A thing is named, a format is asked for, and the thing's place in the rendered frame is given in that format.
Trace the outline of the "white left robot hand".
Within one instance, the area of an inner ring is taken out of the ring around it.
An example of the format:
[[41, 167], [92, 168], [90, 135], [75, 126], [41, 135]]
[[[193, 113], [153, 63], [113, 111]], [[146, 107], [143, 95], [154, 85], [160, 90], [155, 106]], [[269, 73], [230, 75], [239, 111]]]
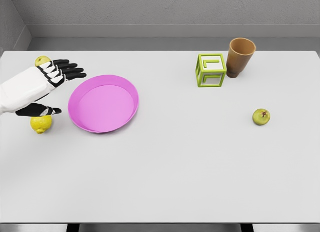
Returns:
[[63, 83], [86, 77], [83, 68], [67, 59], [32, 66], [0, 84], [0, 115], [15, 113], [24, 117], [60, 114], [60, 108], [37, 103]]

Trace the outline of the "yellow lemon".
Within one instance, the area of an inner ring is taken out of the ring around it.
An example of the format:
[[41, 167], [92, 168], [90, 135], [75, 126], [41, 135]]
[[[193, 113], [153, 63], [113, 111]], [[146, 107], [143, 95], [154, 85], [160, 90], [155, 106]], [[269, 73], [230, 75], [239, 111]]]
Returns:
[[52, 115], [31, 117], [30, 126], [37, 134], [43, 134], [48, 129], [50, 129], [52, 122]]

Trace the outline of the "pink round plate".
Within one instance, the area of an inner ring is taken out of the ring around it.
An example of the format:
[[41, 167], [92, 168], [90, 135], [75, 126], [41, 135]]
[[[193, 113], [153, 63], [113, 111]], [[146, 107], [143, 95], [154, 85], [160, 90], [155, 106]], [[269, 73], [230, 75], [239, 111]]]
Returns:
[[105, 133], [126, 125], [138, 106], [138, 91], [129, 80], [100, 75], [77, 86], [68, 101], [68, 114], [77, 127]]

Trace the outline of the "small yellow-green fruit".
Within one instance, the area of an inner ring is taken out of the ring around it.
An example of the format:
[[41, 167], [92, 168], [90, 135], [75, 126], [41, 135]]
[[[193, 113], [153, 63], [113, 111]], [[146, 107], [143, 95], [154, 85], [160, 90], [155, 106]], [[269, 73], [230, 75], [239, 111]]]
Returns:
[[50, 61], [51, 61], [51, 59], [47, 56], [39, 56], [35, 59], [34, 65], [36, 67], [38, 67], [38, 66], [40, 66], [44, 63], [50, 62]]

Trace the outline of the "green and white letter block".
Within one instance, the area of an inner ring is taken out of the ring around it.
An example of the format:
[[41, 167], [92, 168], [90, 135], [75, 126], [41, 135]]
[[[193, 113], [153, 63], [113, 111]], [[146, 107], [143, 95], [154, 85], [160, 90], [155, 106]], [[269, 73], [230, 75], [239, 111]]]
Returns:
[[195, 68], [198, 87], [221, 87], [226, 72], [222, 54], [198, 54]]

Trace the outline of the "brown cup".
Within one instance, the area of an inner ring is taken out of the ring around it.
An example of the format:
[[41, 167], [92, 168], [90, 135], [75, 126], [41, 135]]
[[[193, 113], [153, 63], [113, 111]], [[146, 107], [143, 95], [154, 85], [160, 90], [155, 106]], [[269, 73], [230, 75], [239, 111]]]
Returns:
[[226, 61], [226, 75], [236, 78], [245, 69], [255, 51], [256, 45], [249, 39], [231, 40]]

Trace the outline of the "green pear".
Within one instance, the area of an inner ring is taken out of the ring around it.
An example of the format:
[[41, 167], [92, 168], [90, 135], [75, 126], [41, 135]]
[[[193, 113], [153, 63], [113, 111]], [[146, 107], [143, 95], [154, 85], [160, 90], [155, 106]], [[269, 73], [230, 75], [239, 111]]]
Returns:
[[267, 109], [256, 109], [252, 115], [252, 120], [256, 125], [265, 125], [271, 118], [270, 112]]

